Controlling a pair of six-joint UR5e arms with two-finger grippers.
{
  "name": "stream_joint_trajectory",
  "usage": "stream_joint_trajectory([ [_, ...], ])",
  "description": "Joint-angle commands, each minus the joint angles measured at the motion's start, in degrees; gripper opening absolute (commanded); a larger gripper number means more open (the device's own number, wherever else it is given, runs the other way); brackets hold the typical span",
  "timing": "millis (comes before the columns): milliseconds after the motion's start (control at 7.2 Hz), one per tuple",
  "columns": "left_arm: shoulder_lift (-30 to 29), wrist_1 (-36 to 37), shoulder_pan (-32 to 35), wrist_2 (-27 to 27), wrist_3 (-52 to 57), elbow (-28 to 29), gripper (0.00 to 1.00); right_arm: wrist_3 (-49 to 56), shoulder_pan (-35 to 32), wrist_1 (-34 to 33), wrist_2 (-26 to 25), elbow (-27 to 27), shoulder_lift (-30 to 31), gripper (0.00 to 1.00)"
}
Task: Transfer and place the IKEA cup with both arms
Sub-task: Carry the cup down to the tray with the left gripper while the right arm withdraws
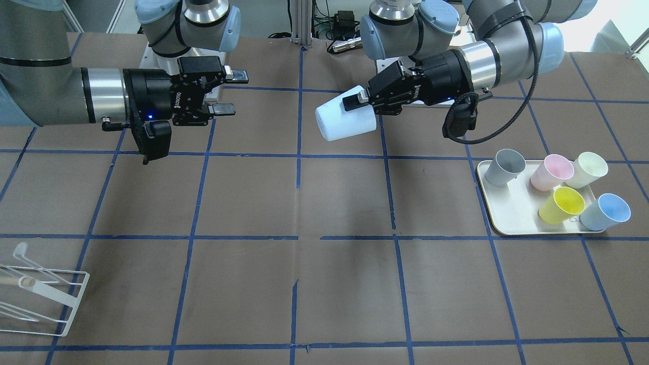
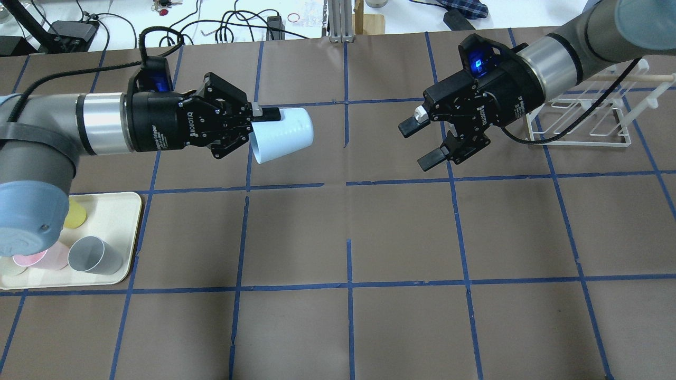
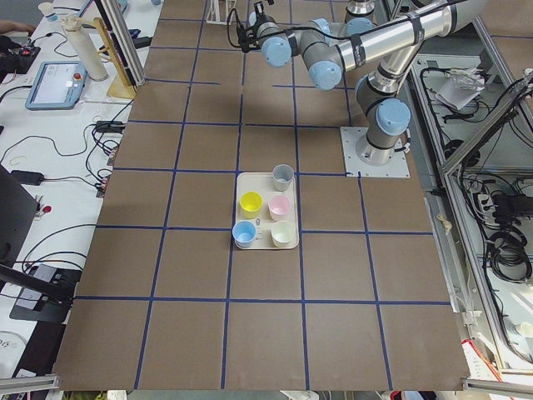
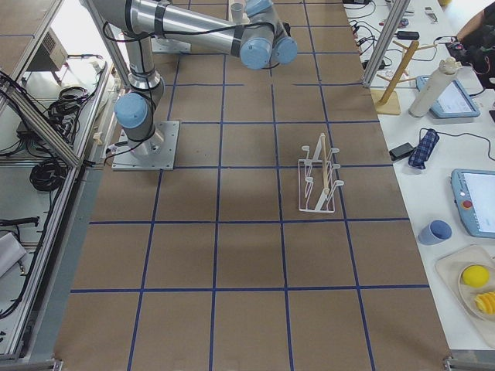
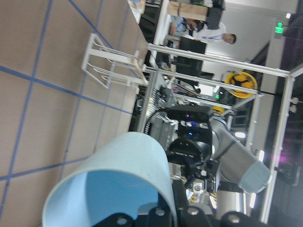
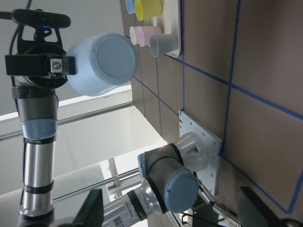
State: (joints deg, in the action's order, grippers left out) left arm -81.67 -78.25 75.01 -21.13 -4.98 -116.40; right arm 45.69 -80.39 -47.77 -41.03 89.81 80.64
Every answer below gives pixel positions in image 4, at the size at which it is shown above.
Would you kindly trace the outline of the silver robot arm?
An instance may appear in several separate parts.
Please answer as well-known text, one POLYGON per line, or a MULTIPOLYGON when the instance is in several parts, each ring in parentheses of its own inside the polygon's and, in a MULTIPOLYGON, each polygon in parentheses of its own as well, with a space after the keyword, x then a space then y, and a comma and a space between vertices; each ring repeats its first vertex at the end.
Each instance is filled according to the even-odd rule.
POLYGON ((127 137, 133 155, 155 154, 164 135, 154 122, 154 113, 165 83, 155 68, 152 38, 197 44, 235 56, 251 70, 262 70, 270 63, 291 63, 298 52, 271 1, 248 1, 241 11, 247 23, 182 9, 168 1, 85 1, 84 7, 102 22, 106 41, 126 47, 129 93, 114 106, 118 123, 127 137))

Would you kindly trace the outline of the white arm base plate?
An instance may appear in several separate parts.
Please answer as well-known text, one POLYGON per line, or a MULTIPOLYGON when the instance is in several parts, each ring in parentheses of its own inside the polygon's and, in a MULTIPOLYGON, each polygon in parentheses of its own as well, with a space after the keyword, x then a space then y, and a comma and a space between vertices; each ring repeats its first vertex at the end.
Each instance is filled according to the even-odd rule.
POLYGON ((179 121, 160 121, 155 133, 141 144, 129 141, 124 130, 121 140, 125 143, 115 149, 111 167, 115 171, 173 170, 179 137, 179 121))

